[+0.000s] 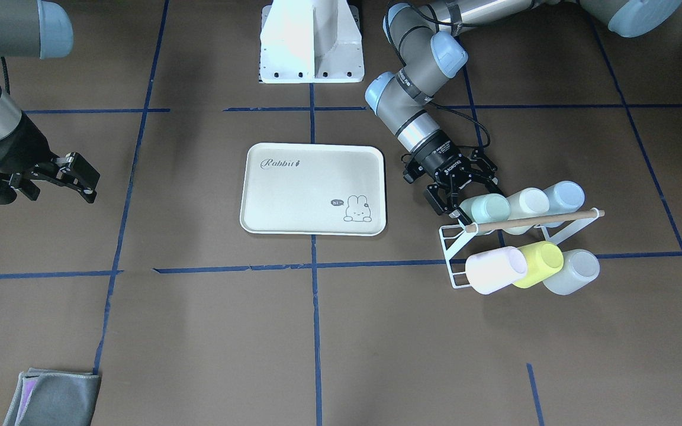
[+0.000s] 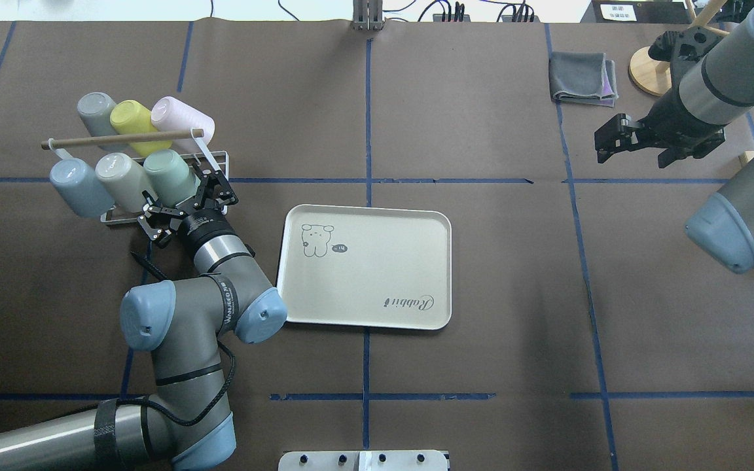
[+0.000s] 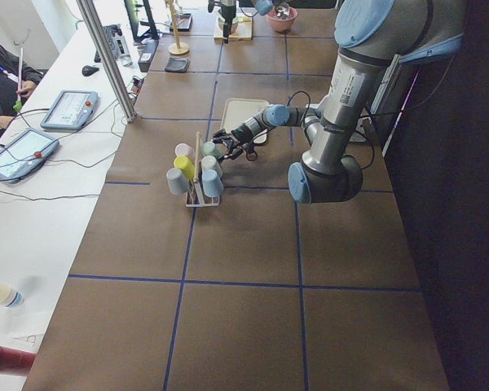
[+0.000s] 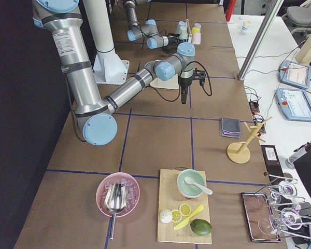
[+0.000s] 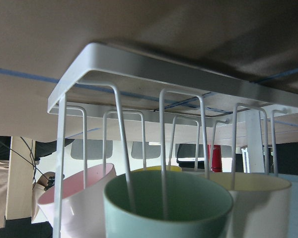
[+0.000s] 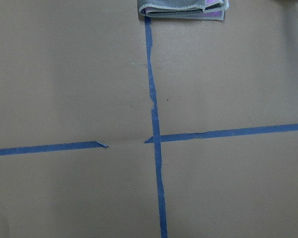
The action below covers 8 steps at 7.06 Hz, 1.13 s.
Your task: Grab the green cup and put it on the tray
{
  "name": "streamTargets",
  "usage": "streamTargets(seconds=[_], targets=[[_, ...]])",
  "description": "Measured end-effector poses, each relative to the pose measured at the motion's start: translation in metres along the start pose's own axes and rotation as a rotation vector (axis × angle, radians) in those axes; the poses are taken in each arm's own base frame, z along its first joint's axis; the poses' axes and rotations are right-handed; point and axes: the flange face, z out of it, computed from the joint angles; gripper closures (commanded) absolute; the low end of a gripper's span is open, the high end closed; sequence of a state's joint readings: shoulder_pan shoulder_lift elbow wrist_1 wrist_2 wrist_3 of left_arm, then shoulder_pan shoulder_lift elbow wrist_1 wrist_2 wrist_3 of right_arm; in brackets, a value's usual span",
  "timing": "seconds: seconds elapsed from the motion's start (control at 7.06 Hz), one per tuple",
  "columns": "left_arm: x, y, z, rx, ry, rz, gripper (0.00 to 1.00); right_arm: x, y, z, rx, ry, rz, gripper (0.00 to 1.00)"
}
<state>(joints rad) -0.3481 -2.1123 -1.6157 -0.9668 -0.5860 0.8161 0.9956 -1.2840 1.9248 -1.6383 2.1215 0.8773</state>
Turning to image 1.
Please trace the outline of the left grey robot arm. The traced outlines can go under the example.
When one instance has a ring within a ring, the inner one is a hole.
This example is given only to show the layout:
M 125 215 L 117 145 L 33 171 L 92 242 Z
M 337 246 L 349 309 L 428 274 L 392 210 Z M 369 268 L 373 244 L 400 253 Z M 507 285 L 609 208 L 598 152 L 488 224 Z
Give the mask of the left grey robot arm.
M 433 183 L 425 197 L 438 215 L 461 224 L 476 216 L 460 206 L 459 192 L 478 182 L 490 193 L 500 193 L 496 166 L 481 147 L 466 156 L 426 110 L 434 95 L 465 66 L 468 54 L 458 36 L 468 30 L 497 24 L 530 11 L 541 1 L 433 1 L 414 6 L 392 3 L 382 19 L 387 41 L 400 59 L 401 69 L 376 78 L 365 99 L 377 118 L 407 150 L 403 177 L 413 183 L 427 175 Z

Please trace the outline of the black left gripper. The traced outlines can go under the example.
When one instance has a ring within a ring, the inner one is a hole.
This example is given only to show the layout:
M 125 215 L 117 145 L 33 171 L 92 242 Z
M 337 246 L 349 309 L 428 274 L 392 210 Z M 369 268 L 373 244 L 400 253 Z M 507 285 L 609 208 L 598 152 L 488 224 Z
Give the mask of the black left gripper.
M 498 186 L 497 170 L 484 149 L 473 149 L 465 157 L 443 131 L 435 131 L 415 147 L 415 178 L 426 174 L 435 181 L 424 191 L 427 202 L 438 215 L 465 226 L 473 224 L 473 219 L 460 207 L 461 184 L 481 183 L 489 193 L 506 196 Z

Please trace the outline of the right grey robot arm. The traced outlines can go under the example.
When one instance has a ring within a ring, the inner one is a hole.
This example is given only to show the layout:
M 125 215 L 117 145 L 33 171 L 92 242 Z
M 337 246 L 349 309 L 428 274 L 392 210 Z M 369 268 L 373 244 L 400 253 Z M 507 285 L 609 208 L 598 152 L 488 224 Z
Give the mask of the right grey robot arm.
M 58 156 L 45 135 L 11 97 L 8 57 L 65 57 L 74 32 L 67 11 L 49 1 L 0 1 L 0 205 L 18 194 L 35 201 L 38 181 L 66 187 L 87 203 L 100 174 L 79 153 Z

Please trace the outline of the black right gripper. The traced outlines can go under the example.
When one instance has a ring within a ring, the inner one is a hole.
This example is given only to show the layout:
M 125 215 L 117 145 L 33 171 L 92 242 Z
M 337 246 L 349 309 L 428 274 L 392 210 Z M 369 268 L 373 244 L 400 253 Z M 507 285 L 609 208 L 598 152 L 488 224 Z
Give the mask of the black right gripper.
M 57 157 L 46 142 L 0 142 L 0 205 L 11 204 L 19 194 L 36 201 L 40 188 L 33 180 L 73 189 L 92 204 L 99 179 L 100 173 L 79 153 Z

